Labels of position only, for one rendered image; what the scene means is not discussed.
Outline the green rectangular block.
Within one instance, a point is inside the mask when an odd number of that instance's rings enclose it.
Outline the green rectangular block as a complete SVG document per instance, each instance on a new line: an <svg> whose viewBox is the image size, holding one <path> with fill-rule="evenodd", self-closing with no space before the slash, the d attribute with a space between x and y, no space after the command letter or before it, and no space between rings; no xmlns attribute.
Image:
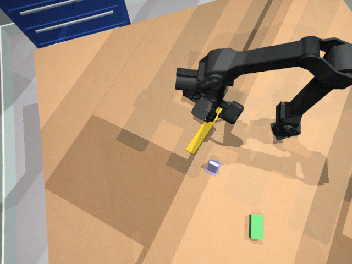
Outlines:
<svg viewBox="0 0 352 264"><path fill-rule="evenodd" d="M263 216L249 215L249 238L263 240Z"/></svg>

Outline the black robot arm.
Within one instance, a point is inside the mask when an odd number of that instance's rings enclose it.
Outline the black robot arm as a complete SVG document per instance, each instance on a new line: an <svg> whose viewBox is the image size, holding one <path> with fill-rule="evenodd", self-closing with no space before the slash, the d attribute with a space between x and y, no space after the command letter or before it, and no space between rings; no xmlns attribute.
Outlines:
<svg viewBox="0 0 352 264"><path fill-rule="evenodd" d="M325 52L323 58L320 51ZM277 140L281 140L300 135L303 114L330 91L352 85L351 43L336 37L306 36L249 51L213 49L199 60L198 70L177 68L175 89L198 92L203 88L207 96L218 97L240 75L291 67L304 68L314 77L290 102L280 101L276 106L276 120L270 126ZM200 94L191 114L209 123L216 118L217 108L218 103Z"/></svg>

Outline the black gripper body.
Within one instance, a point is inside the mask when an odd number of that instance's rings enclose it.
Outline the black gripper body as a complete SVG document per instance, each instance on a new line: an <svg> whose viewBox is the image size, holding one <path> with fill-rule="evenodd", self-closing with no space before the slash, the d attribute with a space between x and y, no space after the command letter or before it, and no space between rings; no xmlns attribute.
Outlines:
<svg viewBox="0 0 352 264"><path fill-rule="evenodd" d="M224 101L222 99L225 95L224 92L218 97L210 97L205 94L204 90L202 91L200 89L198 89L198 92L183 91L183 96L185 96L190 100L195 99L197 101L200 94L203 94L205 98L207 98L208 100L212 99L215 103L218 103L218 106L222 108L222 114L223 114L222 118L230 124L234 124L236 120L239 118L239 116L241 115L242 111L244 111L243 105L235 101L232 101L232 102Z"/></svg>

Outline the purple wedge on flat base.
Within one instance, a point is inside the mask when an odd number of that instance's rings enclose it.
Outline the purple wedge on flat base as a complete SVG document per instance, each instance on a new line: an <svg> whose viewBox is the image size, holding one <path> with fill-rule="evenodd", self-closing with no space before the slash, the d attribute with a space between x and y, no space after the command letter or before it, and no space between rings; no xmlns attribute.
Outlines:
<svg viewBox="0 0 352 264"><path fill-rule="evenodd" d="M213 162L219 164L218 167L216 167L216 166L210 164L210 163L209 163L210 161L213 161ZM206 166L206 168L205 168L205 171L208 172L208 173L210 173L210 174L212 174L212 175L214 175L214 176L216 176L216 175L217 175L217 172L218 172L218 170L219 170L219 168L220 168L220 166L221 166L222 163L216 161L216 160L213 159L213 158L210 158L209 162L208 162L208 164L207 164L207 166Z"/></svg>

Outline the yellow bar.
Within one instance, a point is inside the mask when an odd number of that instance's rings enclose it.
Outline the yellow bar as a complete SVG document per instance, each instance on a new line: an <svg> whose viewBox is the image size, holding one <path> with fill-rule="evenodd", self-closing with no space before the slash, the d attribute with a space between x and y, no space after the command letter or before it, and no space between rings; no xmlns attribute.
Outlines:
<svg viewBox="0 0 352 264"><path fill-rule="evenodd" d="M219 115L221 110L222 110L222 108L220 108L220 107L218 107L216 109L217 116ZM218 119L217 116L213 122L209 121L209 123L206 123L206 122L203 123L203 125L200 127L200 129L198 130L198 132L196 133L196 135L194 136L194 138L192 139L192 141L190 142L190 144L186 148L186 151L188 151L192 155L194 155L196 153L196 151L198 150L198 148L200 147L200 145L204 141L205 137L207 136L207 134L210 132L210 130L214 126L215 122L217 121L217 119Z"/></svg>

